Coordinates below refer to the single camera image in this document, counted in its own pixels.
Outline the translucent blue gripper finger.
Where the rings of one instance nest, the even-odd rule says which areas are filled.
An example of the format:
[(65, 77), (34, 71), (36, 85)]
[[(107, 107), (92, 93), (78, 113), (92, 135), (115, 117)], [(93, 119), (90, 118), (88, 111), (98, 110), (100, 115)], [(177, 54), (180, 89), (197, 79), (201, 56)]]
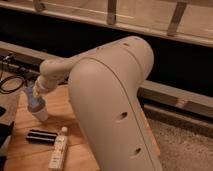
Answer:
[(27, 108), (30, 112), (38, 112), (45, 107), (45, 101), (42, 97), (35, 97), (33, 95), (33, 87), (29, 86), (25, 88), (25, 94), (27, 97)]

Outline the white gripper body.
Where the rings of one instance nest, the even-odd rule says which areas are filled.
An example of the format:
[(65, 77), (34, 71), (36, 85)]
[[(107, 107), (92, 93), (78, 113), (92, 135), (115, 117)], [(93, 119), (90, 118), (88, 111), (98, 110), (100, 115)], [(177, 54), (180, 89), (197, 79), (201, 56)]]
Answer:
[(39, 98), (54, 90), (54, 84), (44, 76), (39, 76), (33, 86), (33, 96)]

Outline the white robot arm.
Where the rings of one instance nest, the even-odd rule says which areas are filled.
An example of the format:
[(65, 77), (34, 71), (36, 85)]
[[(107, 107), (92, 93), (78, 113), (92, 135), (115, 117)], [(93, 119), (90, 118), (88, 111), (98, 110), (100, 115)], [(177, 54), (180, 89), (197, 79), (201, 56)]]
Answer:
[(152, 48), (137, 36), (70, 58), (46, 59), (36, 82), (25, 89), (28, 110), (46, 120), (42, 97), (66, 80), (70, 104), (101, 171), (163, 171), (137, 98), (153, 63)]

